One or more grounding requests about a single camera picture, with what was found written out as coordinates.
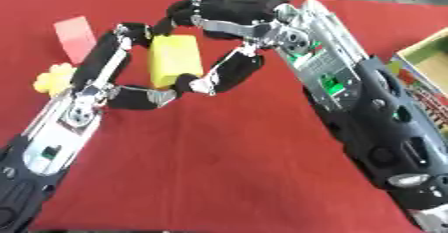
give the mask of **red tablecloth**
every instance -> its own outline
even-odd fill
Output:
[[[98,36],[122,21],[153,24],[174,1],[0,0],[0,141],[48,100],[32,90],[35,76],[67,60],[53,23],[85,15]],[[383,59],[448,24],[448,7],[321,1]],[[206,67],[235,46],[198,41]],[[344,157],[284,63],[265,55],[264,69],[229,93],[109,111],[34,227],[416,232]],[[144,56],[135,51],[122,83],[148,82]]]

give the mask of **robotic hand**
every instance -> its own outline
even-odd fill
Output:
[[[300,8],[287,0],[184,0],[168,8],[154,32],[169,34],[177,25],[242,40],[204,78],[190,79],[191,90],[228,90],[220,84],[233,87],[262,65],[247,58],[258,49],[275,50],[368,180],[417,227],[448,232],[446,139],[412,93],[325,6],[316,0]],[[227,82],[226,73],[237,77]]]
[[[142,97],[129,86],[114,84],[130,62],[131,47],[149,47],[152,36],[151,27],[138,23],[119,24],[104,34],[73,75],[71,86],[0,149],[0,232],[26,231],[99,127],[106,104],[155,109],[177,98],[174,90],[151,90]]]

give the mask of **pink cube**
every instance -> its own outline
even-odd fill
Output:
[[[81,63],[96,44],[84,16],[56,22],[54,28],[62,48],[75,65]]]

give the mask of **black plastic casing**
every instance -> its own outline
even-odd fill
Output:
[[[0,150],[1,233],[25,232],[68,171],[67,168],[51,176],[31,172],[23,161],[28,144],[27,138],[17,135]],[[12,168],[14,173],[7,173],[5,168]]]
[[[418,226],[410,211],[448,203],[446,139],[378,58],[358,63],[354,71],[361,85],[350,108],[329,112],[314,101],[306,88],[305,95],[330,133],[344,144],[347,156],[375,187],[387,191]],[[378,73],[390,89],[384,88]],[[402,174],[428,174],[430,178],[407,188],[388,181]],[[434,190],[441,196],[434,195]]]

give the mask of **yellow block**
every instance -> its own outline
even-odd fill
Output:
[[[184,73],[204,74],[196,38],[190,35],[156,36],[148,56],[148,69],[155,88],[170,86]]]

